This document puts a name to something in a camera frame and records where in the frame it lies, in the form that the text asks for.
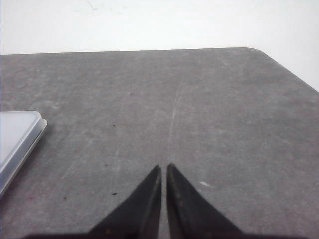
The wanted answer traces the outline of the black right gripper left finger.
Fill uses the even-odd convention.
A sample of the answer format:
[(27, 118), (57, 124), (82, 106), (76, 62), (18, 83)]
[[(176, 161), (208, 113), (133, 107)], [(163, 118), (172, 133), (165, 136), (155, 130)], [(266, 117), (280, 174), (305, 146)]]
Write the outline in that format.
[(156, 239), (161, 211), (161, 168), (157, 165), (132, 194), (89, 233), (104, 239)]

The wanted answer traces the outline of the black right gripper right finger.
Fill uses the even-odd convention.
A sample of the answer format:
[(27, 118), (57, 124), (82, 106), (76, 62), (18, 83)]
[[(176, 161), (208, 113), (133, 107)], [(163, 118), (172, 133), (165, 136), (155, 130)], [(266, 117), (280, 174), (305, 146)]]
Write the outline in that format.
[(205, 200), (174, 164), (167, 167), (166, 204), (172, 239), (219, 239), (243, 232)]

